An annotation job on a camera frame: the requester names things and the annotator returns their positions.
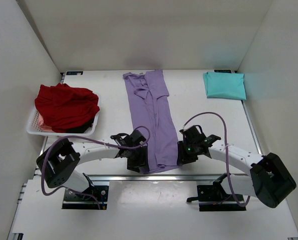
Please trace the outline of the purple t shirt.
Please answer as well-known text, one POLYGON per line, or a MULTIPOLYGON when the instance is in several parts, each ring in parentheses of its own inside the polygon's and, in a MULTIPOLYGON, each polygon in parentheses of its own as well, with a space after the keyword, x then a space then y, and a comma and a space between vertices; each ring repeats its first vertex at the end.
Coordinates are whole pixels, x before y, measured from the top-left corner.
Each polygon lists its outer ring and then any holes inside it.
POLYGON ((160 173, 178 167, 178 137, 170 113, 169 91, 162 70, 148 71, 145 74, 123 74, 128 95, 129 109, 134 128, 150 138, 148 166, 141 169, 144 174, 160 173))

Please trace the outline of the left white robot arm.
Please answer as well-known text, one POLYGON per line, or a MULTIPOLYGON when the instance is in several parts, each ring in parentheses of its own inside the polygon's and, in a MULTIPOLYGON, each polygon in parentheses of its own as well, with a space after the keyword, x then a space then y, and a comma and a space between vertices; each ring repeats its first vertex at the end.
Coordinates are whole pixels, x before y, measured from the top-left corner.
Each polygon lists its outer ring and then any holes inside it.
POLYGON ((41 190, 45 196, 67 188, 82 199, 93 198, 94 185, 87 174, 76 167, 95 160, 126 158, 140 164, 147 162, 147 143, 138 128, 131 134, 119 133, 108 141, 68 135, 57 139, 37 158, 41 171, 41 190))

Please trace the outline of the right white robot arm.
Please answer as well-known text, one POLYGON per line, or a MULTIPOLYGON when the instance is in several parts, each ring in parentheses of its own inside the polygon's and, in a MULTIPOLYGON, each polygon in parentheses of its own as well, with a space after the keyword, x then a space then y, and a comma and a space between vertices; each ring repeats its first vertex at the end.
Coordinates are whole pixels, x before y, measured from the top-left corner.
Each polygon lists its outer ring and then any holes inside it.
POLYGON ((225 144, 216 135, 206 136, 199 125, 182 129, 180 133, 182 140, 178 142, 178 164, 194 163, 204 155, 244 173, 224 173, 213 183, 198 185, 198 196, 188 198, 187 202, 198 200, 202 205, 234 199, 242 202, 243 196, 250 196, 258 198, 269 208, 275 208, 296 189, 295 180, 274 153, 261 155, 225 144))

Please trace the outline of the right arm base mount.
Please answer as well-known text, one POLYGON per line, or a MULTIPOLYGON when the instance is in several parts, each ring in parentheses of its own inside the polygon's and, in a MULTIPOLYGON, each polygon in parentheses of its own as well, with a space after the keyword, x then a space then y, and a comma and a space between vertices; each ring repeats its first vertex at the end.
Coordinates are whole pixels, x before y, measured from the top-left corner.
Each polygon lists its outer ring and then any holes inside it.
POLYGON ((246 211, 245 206, 240 206, 234 197, 226 193, 221 186, 222 182, 227 178, 224 173, 210 184, 198 183, 197 196, 187 198, 188 204, 197 201, 200 212, 241 212, 246 211))

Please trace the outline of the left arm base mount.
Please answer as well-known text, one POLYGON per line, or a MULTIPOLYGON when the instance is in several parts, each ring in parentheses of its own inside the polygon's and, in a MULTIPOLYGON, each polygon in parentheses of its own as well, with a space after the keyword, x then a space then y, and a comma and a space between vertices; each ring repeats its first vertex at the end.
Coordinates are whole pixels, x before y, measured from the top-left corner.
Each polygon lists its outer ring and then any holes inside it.
POLYGON ((62 201, 64 210, 101 210, 108 208, 109 182, 92 180, 91 189, 85 190, 87 195, 77 194, 66 188, 62 201))

